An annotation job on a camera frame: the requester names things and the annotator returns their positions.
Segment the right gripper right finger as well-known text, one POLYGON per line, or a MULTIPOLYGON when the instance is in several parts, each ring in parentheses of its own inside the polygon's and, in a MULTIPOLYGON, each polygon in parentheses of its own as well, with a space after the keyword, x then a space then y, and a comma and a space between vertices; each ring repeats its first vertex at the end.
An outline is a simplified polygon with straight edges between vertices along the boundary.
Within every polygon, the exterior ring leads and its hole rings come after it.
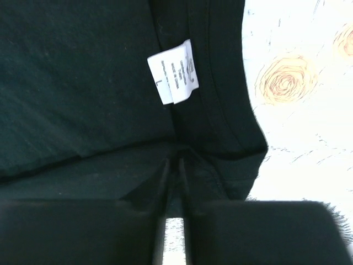
POLYGON ((187 264, 351 264, 318 202, 220 199, 179 161, 187 264))

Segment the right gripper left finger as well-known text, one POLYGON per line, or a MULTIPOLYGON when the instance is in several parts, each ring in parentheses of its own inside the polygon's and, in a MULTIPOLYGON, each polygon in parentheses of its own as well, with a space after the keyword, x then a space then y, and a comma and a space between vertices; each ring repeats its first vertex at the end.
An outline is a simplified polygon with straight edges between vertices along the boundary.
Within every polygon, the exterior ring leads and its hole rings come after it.
POLYGON ((2 264, 161 264, 170 162, 119 200, 1 202, 2 264))

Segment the black t shirt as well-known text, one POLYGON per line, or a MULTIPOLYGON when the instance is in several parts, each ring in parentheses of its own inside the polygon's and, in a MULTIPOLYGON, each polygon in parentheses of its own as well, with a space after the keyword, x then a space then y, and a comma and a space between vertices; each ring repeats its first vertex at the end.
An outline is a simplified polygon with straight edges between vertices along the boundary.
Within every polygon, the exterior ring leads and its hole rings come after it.
POLYGON ((267 144, 244 1, 2 1, 1 199, 120 199, 186 167, 244 200, 267 144))

